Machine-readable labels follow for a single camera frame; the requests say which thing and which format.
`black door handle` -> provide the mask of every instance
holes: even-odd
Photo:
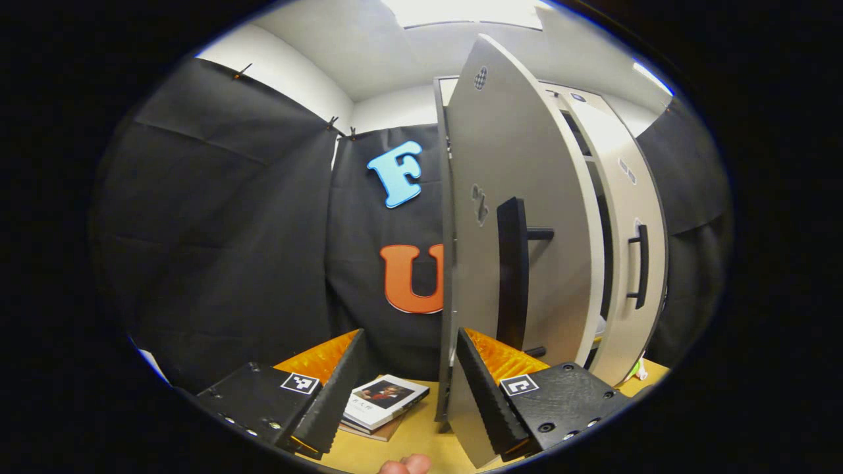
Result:
[[[647,239],[647,226],[641,224],[638,226],[638,237],[630,239],[630,244],[636,242],[641,243],[641,273],[638,277],[638,292],[627,293],[627,298],[635,298],[635,309],[638,310],[644,305],[644,299],[647,297],[647,276],[650,273],[650,245]]]
[[[551,240],[553,229],[527,227],[524,200],[513,197],[497,207],[500,286],[496,339],[520,349],[524,344],[529,294],[528,240]]]

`white wall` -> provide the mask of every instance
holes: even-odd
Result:
[[[432,83],[431,78],[429,85],[397,90],[357,102],[352,113],[355,132],[436,123]]]
[[[439,90],[442,91],[442,105],[448,106],[451,96],[454,95],[454,88],[457,87],[457,79],[439,79]]]
[[[281,92],[326,121],[339,116],[335,127],[350,133],[354,103],[307,57],[272,33],[247,24],[196,55],[244,73]]]
[[[638,104],[633,104],[629,100],[622,99],[610,94],[601,94],[603,100],[615,111],[621,121],[624,122],[626,128],[629,128],[633,137],[638,137],[641,132],[656,121],[658,115],[654,114],[652,110],[645,108]]]

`ceiling light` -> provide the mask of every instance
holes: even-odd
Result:
[[[653,81],[658,87],[662,88],[662,90],[664,92],[667,92],[668,94],[670,94],[671,97],[674,96],[674,93],[670,92],[670,89],[668,89],[668,86],[664,85],[664,83],[662,81],[658,80],[658,78],[656,76],[652,75],[652,73],[649,72],[646,67],[644,67],[641,64],[638,64],[636,62],[635,64],[632,65],[632,68],[635,69],[636,71],[638,71],[639,73],[641,73],[645,78],[648,78],[651,81]]]
[[[404,28],[449,22],[492,22],[541,30],[540,0],[381,0]]]

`blue letter f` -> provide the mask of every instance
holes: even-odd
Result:
[[[406,154],[419,154],[422,146],[416,142],[406,142],[368,162],[367,168],[378,172],[380,182],[386,188],[386,207],[392,208],[410,201],[422,192],[422,187],[410,184],[404,175],[417,178],[422,175],[422,168],[411,156],[404,157],[404,163],[398,165],[398,158]]]

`ceiling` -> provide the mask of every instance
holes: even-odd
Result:
[[[543,30],[431,24],[404,30],[379,0],[298,0],[252,21],[332,78],[355,102],[458,75],[485,33],[539,80],[612,94],[660,114],[670,95],[632,69],[631,52],[573,13],[538,9]]]

